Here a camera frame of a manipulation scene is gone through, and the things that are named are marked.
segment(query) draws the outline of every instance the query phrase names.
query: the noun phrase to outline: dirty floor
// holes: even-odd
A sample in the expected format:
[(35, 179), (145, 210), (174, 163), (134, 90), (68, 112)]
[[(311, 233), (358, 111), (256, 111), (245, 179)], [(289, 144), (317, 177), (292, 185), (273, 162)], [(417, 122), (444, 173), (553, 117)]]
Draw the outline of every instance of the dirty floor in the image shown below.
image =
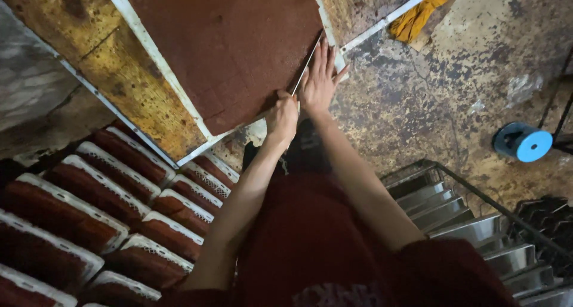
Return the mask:
[[(332, 113), (379, 176), (429, 158), (510, 209), (546, 194), (570, 197), (569, 155), (550, 150), (525, 164), (491, 147), (508, 122), (539, 124), (573, 45), (570, 15), (573, 0), (456, 0), (420, 52), (381, 31), (345, 54), (350, 78), (340, 84)], [(540, 91), (514, 93), (537, 78)], [(572, 90), (561, 85), (544, 129), (555, 130)], [(228, 137), (215, 152), (240, 170), (242, 147), (260, 143), (255, 130)], [(475, 195), (468, 202), (477, 215), (491, 211)]]

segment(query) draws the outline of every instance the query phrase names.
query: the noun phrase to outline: stacked crate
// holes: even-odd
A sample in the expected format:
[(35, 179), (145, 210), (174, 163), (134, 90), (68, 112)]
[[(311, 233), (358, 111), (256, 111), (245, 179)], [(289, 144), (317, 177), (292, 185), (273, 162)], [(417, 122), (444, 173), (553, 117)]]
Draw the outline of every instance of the stacked crate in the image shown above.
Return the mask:
[(211, 153), (177, 175), (123, 126), (0, 198), (0, 305), (150, 306), (183, 280), (238, 174)]

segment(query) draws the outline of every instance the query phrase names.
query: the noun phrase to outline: knife blade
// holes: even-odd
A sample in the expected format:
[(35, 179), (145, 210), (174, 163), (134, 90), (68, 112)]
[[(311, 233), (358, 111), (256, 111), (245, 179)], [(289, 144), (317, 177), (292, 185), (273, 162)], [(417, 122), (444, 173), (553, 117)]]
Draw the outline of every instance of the knife blade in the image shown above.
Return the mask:
[(315, 46), (312, 48), (312, 52), (311, 54), (308, 56), (308, 60), (306, 60), (306, 64), (304, 65), (303, 68), (303, 72), (300, 74), (300, 76), (298, 77), (298, 81), (296, 82), (295, 88), (292, 89), (292, 92), (290, 93), (290, 95), (295, 95), (295, 91), (296, 88), (298, 88), (298, 85), (300, 84), (300, 81), (303, 79), (304, 76), (304, 70), (306, 69), (306, 67), (308, 66), (308, 64), (311, 62), (312, 60), (312, 55), (314, 55), (315, 50), (316, 50), (316, 46), (319, 44), (320, 39), (322, 38), (322, 34), (324, 32), (324, 28), (322, 30), (320, 30), (319, 36), (318, 38), (315, 40)]

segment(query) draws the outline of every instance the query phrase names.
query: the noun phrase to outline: blue plastic object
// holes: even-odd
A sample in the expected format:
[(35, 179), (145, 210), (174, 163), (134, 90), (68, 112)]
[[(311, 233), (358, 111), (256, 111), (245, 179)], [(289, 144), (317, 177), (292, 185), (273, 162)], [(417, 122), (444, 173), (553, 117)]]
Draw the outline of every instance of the blue plastic object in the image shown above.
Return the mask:
[(501, 128), (493, 136), (493, 147), (524, 163), (543, 157), (553, 144), (553, 136), (524, 122), (512, 122)]

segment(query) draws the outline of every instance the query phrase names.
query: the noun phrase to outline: yellow cloth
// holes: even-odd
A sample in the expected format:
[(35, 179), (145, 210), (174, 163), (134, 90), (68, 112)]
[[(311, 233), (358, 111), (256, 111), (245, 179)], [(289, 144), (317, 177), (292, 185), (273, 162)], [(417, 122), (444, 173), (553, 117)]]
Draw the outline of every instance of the yellow cloth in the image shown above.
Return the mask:
[(434, 10), (446, 3), (448, 0), (424, 0), (418, 5), (408, 10), (404, 15), (397, 18), (390, 24), (390, 33), (394, 38), (410, 43), (415, 39), (422, 27), (426, 25), (428, 18)]

